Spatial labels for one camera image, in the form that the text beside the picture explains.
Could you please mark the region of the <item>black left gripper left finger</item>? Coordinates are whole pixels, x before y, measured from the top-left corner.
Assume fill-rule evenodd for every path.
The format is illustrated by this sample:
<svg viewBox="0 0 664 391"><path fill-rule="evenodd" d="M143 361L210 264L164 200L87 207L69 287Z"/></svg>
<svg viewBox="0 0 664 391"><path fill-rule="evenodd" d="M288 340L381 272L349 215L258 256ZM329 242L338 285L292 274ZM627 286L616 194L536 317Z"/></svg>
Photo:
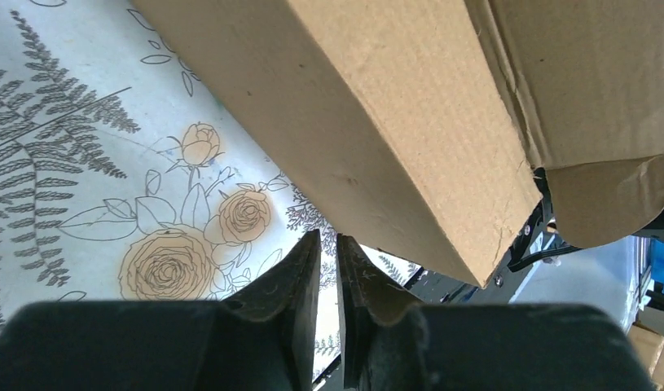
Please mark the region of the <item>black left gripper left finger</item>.
<svg viewBox="0 0 664 391"><path fill-rule="evenodd" d="M0 390L309 390L321 238L221 300L40 301L0 335Z"/></svg>

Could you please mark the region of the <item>cardboard box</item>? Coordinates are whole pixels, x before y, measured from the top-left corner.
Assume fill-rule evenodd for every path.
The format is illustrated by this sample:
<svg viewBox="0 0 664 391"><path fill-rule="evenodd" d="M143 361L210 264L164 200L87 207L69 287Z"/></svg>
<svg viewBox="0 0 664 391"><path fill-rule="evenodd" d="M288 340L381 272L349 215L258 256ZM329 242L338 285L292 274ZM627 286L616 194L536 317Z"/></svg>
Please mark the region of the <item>cardboard box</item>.
<svg viewBox="0 0 664 391"><path fill-rule="evenodd" d="M135 6L290 179L522 157L580 248L664 209L664 1Z"/></svg>

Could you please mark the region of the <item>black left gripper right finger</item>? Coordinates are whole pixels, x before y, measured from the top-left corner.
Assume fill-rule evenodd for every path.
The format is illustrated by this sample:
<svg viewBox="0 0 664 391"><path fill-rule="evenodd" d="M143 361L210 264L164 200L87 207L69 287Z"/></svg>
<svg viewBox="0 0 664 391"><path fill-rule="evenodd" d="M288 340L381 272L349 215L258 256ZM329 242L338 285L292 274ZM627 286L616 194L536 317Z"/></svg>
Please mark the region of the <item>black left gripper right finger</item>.
<svg viewBox="0 0 664 391"><path fill-rule="evenodd" d="M651 390L625 332L589 305L432 305L336 239L343 386Z"/></svg>

